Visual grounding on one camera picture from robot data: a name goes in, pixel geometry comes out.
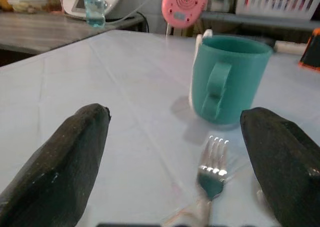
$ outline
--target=pink device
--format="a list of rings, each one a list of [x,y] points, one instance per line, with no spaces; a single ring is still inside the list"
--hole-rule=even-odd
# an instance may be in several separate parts
[[[203,11],[207,0],[162,0],[162,15],[169,25],[187,28]]]

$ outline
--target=plastic bottle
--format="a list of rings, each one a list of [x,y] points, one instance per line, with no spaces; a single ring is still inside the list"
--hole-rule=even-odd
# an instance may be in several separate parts
[[[105,1],[84,0],[86,22],[93,27],[103,27],[106,23]]]

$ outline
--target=table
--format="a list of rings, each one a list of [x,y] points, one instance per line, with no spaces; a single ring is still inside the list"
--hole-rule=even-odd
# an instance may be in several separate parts
[[[63,14],[0,13],[0,49],[38,55],[97,34],[142,25],[135,15],[117,23],[94,28],[81,19]]]
[[[316,28],[320,28],[320,21],[304,20],[304,19],[283,19],[268,16],[250,16],[234,13],[222,13],[214,11],[204,11],[201,15],[202,19],[211,21],[225,21],[231,23],[245,23],[257,26],[268,26],[293,29],[299,31],[312,32]]]
[[[218,226],[278,227],[258,204],[240,127],[222,129],[188,104],[195,40],[112,30],[0,68],[0,191],[78,108],[108,106],[100,170],[77,227],[160,223],[195,201],[208,135],[230,140],[232,179],[213,203]],[[274,54],[253,106],[295,121],[320,144],[320,74]]]

